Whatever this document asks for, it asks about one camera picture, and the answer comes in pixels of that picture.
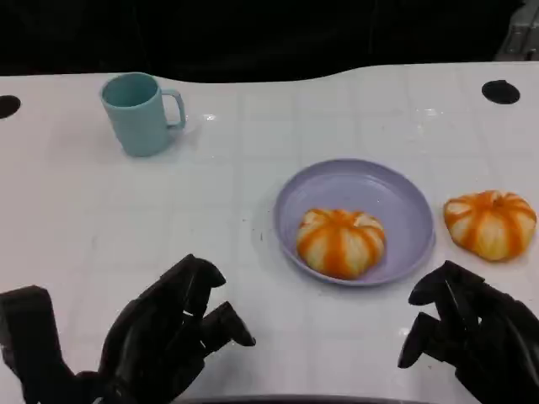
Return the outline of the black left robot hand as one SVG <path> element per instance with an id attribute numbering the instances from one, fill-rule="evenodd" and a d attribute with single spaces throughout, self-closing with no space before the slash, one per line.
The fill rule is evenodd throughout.
<path id="1" fill-rule="evenodd" d="M 256 340 L 231 303 L 213 311 L 213 289 L 226 279 L 211 262 L 189 254 L 122 310 L 104 340 L 99 375 L 118 403 L 170 403 L 230 342 Z"/>

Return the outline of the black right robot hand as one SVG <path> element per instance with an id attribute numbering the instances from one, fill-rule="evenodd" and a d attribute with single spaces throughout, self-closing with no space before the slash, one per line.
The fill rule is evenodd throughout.
<path id="1" fill-rule="evenodd" d="M 414 286 L 408 302 L 434 304 L 438 316 L 417 315 L 398 368 L 426 354 L 452 365 L 481 403 L 538 401 L 538 319 L 521 301 L 445 261 Z"/>

